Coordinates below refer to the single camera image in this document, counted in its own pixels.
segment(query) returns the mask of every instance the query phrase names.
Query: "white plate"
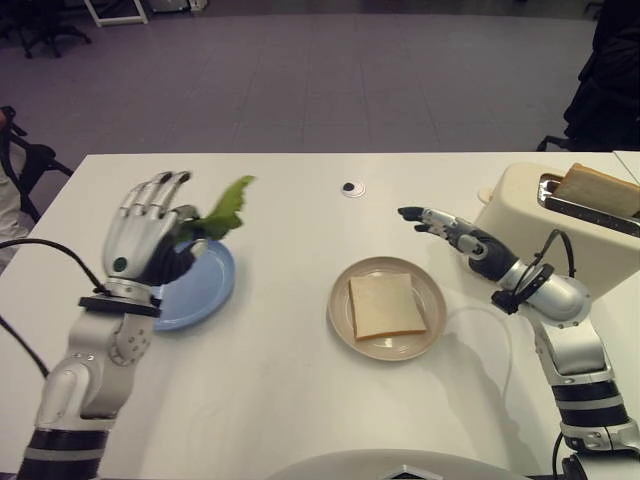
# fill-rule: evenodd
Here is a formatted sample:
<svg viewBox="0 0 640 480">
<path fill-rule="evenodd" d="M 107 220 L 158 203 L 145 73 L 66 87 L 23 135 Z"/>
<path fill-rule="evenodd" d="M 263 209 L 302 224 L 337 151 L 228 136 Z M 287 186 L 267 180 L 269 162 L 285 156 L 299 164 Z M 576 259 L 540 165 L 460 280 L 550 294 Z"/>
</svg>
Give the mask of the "white plate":
<svg viewBox="0 0 640 480">
<path fill-rule="evenodd" d="M 349 279 L 390 273 L 411 275 L 413 296 L 427 331 L 356 341 Z M 444 330 L 447 307 L 440 288 L 424 270 L 399 258 L 374 257 L 353 264 L 338 277 L 329 298 L 327 317 L 340 338 L 351 348 L 371 358 L 395 362 L 422 355 L 436 341 Z"/>
</svg>

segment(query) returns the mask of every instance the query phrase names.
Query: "robotic hand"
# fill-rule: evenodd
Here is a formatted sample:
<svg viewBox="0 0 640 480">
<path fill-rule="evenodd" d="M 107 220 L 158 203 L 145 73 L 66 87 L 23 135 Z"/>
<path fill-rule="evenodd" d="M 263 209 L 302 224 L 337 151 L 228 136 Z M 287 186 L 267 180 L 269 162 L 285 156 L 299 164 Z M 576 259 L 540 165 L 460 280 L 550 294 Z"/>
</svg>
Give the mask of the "robotic hand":
<svg viewBox="0 0 640 480">
<path fill-rule="evenodd" d="M 637 463 L 638 425 L 627 415 L 602 340 L 589 319 L 591 302 L 584 285 L 554 274 L 547 264 L 529 268 L 500 241 L 463 219 L 421 207 L 398 213 L 418 222 L 416 231 L 446 239 L 469 257 L 473 271 L 503 288 L 492 296 L 499 308 L 511 314 L 522 305 L 560 410 L 565 443 L 579 453 L 583 466 L 593 458 L 586 454 L 593 452 L 632 452 Z M 565 470 L 577 468 L 577 458 L 565 460 Z"/>
<path fill-rule="evenodd" d="M 18 479 L 97 477 L 109 430 L 129 397 L 135 367 L 151 342 L 160 301 L 151 286 L 176 280 L 206 249 L 196 240 L 174 250 L 180 225 L 198 218 L 191 205 L 170 209 L 188 172 L 164 172 L 125 198 L 103 250 L 108 279 L 83 297 L 63 360 L 47 378 L 36 428 Z"/>
</svg>

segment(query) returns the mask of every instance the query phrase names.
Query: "white bread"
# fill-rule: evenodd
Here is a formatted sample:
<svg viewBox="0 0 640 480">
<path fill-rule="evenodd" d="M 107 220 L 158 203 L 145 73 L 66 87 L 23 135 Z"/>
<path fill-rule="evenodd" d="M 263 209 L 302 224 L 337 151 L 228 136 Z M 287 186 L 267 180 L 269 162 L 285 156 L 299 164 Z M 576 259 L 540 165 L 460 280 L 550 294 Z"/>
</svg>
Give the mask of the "white bread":
<svg viewBox="0 0 640 480">
<path fill-rule="evenodd" d="M 352 277 L 349 288 L 356 340 L 426 332 L 408 273 Z"/>
<path fill-rule="evenodd" d="M 553 192 L 568 200 L 619 217 L 640 211 L 640 186 L 574 163 Z"/>
</svg>

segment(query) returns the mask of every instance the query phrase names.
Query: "cable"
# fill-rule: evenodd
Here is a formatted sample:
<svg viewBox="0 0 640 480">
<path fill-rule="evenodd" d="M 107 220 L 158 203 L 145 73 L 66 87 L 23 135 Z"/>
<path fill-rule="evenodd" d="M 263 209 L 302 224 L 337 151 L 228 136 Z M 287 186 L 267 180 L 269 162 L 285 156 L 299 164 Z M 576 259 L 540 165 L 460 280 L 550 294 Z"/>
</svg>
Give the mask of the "cable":
<svg viewBox="0 0 640 480">
<path fill-rule="evenodd" d="M 46 245 L 47 247 L 55 248 L 56 250 L 69 255 L 71 258 L 73 258 L 76 261 L 76 263 L 80 266 L 80 268 L 87 275 L 87 277 L 89 277 L 89 280 L 91 280 L 91 283 L 93 283 L 95 287 L 94 292 L 104 293 L 105 295 L 109 295 L 109 290 L 107 290 L 100 283 L 100 280 L 98 280 L 98 277 L 96 277 L 93 274 L 93 272 L 89 270 L 89 267 L 87 267 L 84 264 L 84 262 L 80 259 L 80 257 L 73 250 L 71 250 L 68 247 L 65 247 L 64 245 L 61 245 L 56 242 L 52 242 L 51 240 L 42 240 L 40 238 L 20 238 L 18 240 L 9 240 L 6 242 L 0 242 L 0 249 L 13 247 L 15 245 L 24 245 L 24 244 Z"/>
<path fill-rule="evenodd" d="M 40 373 L 42 373 L 42 376 L 44 378 L 47 378 L 49 376 L 49 369 L 47 368 L 47 366 L 44 364 L 42 359 L 33 350 L 31 350 L 31 347 L 27 344 L 27 342 L 25 342 L 22 339 L 22 337 L 20 335 L 18 335 L 18 333 L 11 327 L 11 325 L 9 325 L 6 322 L 6 320 L 4 318 L 2 318 L 2 315 L 0 315 L 0 325 L 2 325 L 2 327 L 7 332 L 9 332 L 9 334 L 11 334 L 11 336 L 13 338 L 15 338 L 20 345 L 22 345 L 22 348 L 24 348 L 27 351 L 27 353 L 29 354 L 31 359 L 38 366 L 38 369 L 40 370 Z"/>
<path fill-rule="evenodd" d="M 549 234 L 549 237 L 547 237 L 547 241 L 544 243 L 542 250 L 534 254 L 535 259 L 533 260 L 533 262 L 529 264 L 529 266 L 527 266 L 524 273 L 520 276 L 518 283 L 516 283 L 515 288 L 511 290 L 511 295 L 513 297 L 515 297 L 516 294 L 518 293 L 518 290 L 520 289 L 522 282 L 524 281 L 525 278 L 527 278 L 527 275 L 529 275 L 529 272 L 542 261 L 542 259 L 547 253 L 547 250 L 549 250 L 549 247 L 551 247 L 551 244 L 553 243 L 553 241 L 556 239 L 558 235 L 560 235 L 560 237 L 562 238 L 562 242 L 564 243 L 564 248 L 567 252 L 567 263 L 569 264 L 569 276 L 572 278 L 575 277 L 576 269 L 575 269 L 575 261 L 573 257 L 573 247 L 571 245 L 571 239 L 569 238 L 569 235 L 566 234 L 566 232 L 563 232 L 562 230 L 558 230 L 556 228 Z"/>
<path fill-rule="evenodd" d="M 76 261 L 76 263 L 80 266 L 80 268 L 87 275 L 87 277 L 89 277 L 89 280 L 91 280 L 91 283 L 95 287 L 93 291 L 95 293 L 101 292 L 101 293 L 104 293 L 105 295 L 109 295 L 109 290 L 107 290 L 100 283 L 100 280 L 98 280 L 98 277 L 96 277 L 93 274 L 93 272 L 89 269 L 89 267 L 87 267 L 84 264 L 84 262 L 80 259 L 80 257 L 78 257 L 78 255 L 73 250 L 71 250 L 68 247 L 65 247 L 64 245 L 60 245 L 59 243 L 52 242 L 51 240 L 42 240 L 39 238 L 21 238 L 17 240 L 8 240 L 6 242 L 0 242 L 0 250 L 3 248 L 13 247 L 15 245 L 25 245 L 25 244 L 46 245 L 47 247 L 55 248 L 56 250 L 69 255 L 71 258 L 73 258 Z M 22 345 L 22 348 L 26 350 L 26 352 L 29 354 L 31 359 L 38 366 L 38 369 L 40 370 L 40 373 L 42 373 L 42 376 L 44 378 L 47 378 L 47 376 L 49 375 L 49 369 L 47 369 L 42 359 L 38 357 L 38 355 L 31 349 L 29 344 L 27 344 L 27 342 L 25 342 L 22 339 L 22 337 L 18 335 L 18 333 L 13 329 L 13 327 L 9 325 L 9 323 L 4 318 L 2 318 L 2 316 L 0 316 L 0 326 L 2 326 L 7 332 L 9 332 L 9 334 L 13 338 L 15 338 L 20 345 Z"/>
<path fill-rule="evenodd" d="M 560 450 L 560 442 L 562 442 L 562 432 L 558 434 L 556 443 L 553 444 L 553 453 L 551 454 L 551 471 L 553 472 L 553 480 L 558 480 L 558 450 Z"/>
</svg>

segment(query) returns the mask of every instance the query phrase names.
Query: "green lettuce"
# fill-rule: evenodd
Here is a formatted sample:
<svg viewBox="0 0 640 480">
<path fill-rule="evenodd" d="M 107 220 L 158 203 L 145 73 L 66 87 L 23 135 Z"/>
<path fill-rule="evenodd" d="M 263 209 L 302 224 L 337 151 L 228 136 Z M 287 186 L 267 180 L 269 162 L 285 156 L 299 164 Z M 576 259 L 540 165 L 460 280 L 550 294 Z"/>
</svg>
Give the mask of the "green lettuce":
<svg viewBox="0 0 640 480">
<path fill-rule="evenodd" d="M 254 180 L 255 177 L 251 175 L 236 180 L 220 197 L 209 215 L 181 225 L 176 243 L 203 236 L 212 240 L 222 240 L 231 230 L 241 227 L 242 220 L 238 212 L 244 205 L 244 189 Z"/>
</svg>

